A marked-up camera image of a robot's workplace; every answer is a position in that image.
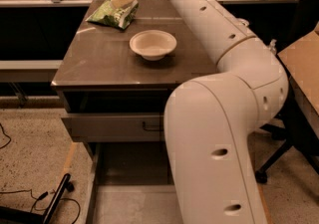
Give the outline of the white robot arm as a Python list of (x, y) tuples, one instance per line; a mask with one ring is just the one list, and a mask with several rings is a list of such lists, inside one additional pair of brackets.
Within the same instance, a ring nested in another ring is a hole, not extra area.
[(177, 87), (164, 136), (183, 224), (267, 224), (247, 146), (287, 98), (268, 48), (216, 0), (169, 0), (217, 66)]

